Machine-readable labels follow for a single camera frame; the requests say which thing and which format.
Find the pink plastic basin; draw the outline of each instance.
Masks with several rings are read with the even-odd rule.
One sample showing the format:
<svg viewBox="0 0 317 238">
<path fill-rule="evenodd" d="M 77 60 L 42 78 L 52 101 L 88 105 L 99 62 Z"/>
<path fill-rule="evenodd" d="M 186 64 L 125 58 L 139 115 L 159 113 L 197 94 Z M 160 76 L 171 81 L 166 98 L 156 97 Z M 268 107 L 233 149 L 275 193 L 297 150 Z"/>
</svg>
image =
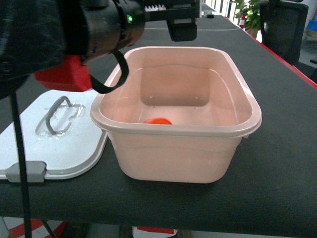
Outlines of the pink plastic basin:
<svg viewBox="0 0 317 238">
<path fill-rule="evenodd" d="M 125 55 L 126 83 L 98 95 L 91 118 L 108 131 L 121 169 L 142 180 L 208 183 L 227 171 L 261 110 L 229 55 L 211 48 L 143 47 Z M 120 77 L 117 66 L 106 81 Z M 145 124 L 166 118 L 167 124 Z"/>
</svg>

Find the black chair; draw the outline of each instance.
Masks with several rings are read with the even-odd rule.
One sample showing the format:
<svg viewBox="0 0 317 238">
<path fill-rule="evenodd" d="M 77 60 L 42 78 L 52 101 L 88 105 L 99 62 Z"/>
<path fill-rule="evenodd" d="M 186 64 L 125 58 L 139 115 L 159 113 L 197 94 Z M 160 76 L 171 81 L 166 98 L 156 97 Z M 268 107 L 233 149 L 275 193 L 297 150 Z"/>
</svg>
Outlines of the black chair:
<svg viewBox="0 0 317 238">
<path fill-rule="evenodd" d="M 299 61 L 308 6 L 277 0 L 260 3 L 262 43 L 291 65 Z"/>
</svg>

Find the gray handle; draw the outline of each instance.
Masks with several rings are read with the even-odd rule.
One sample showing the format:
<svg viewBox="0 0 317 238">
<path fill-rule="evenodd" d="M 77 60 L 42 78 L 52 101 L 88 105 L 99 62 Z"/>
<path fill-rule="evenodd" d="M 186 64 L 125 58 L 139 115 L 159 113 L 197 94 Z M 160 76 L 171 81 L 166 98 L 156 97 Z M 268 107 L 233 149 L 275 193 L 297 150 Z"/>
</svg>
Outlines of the gray handle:
<svg viewBox="0 0 317 238">
<path fill-rule="evenodd" d="M 50 108 L 49 112 L 48 112 L 47 115 L 46 115 L 45 123 L 46 123 L 46 126 L 47 126 L 49 132 L 50 132 L 52 135 L 56 135 L 56 134 L 58 134 L 59 132 L 61 132 L 61 131 L 55 131 L 55 130 L 52 128 L 52 126 L 51 126 L 51 118 L 52 118 L 52 116 L 54 115 L 54 113 L 57 111 L 58 107 L 59 107 L 64 101 L 66 101 L 66 103 L 67 103 L 67 105 L 68 105 L 69 107 L 72 106 L 72 104 L 70 103 L 70 100 L 69 100 L 68 97 L 66 97 L 66 96 L 61 96 L 59 99 L 57 99 L 56 102 L 54 102 L 54 104 L 52 105 L 52 107 Z"/>
</svg>

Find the black cloth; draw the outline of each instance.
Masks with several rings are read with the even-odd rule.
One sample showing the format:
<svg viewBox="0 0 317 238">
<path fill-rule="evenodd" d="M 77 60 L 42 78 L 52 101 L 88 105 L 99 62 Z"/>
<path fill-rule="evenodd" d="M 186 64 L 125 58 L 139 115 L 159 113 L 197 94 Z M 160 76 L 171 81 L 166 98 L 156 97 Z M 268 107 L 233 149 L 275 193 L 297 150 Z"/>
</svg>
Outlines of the black cloth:
<svg viewBox="0 0 317 238">
<path fill-rule="evenodd" d="M 171 42 L 164 22 L 146 28 L 134 47 L 203 46 L 227 52 L 262 109 L 261 127 L 242 140 L 224 177 L 210 184 L 129 178 L 108 140 L 100 161 L 85 174 L 30 185 L 32 217 L 316 237 L 317 91 L 222 16 L 199 19 L 192 42 Z M 115 64 L 110 56 L 92 61 L 90 73 L 105 80 Z M 18 92 L 21 107 L 43 91 L 29 80 Z M 6 100 L 0 106 L 1 115 L 9 114 Z M 1 118 L 3 129 L 9 123 Z M 0 215 L 22 216 L 18 184 L 0 181 L 0 201 Z"/>
</svg>

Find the orange lid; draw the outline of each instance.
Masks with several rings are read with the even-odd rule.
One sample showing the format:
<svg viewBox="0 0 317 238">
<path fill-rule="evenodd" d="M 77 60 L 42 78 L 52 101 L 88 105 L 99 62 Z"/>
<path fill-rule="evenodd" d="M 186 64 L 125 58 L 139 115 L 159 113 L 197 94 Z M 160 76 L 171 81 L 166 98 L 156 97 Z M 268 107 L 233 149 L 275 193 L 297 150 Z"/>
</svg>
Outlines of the orange lid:
<svg viewBox="0 0 317 238">
<path fill-rule="evenodd" d="M 153 118 L 153 119 L 147 119 L 143 123 L 147 124 L 166 124 L 166 125 L 172 125 L 171 121 L 166 118 Z"/>
</svg>

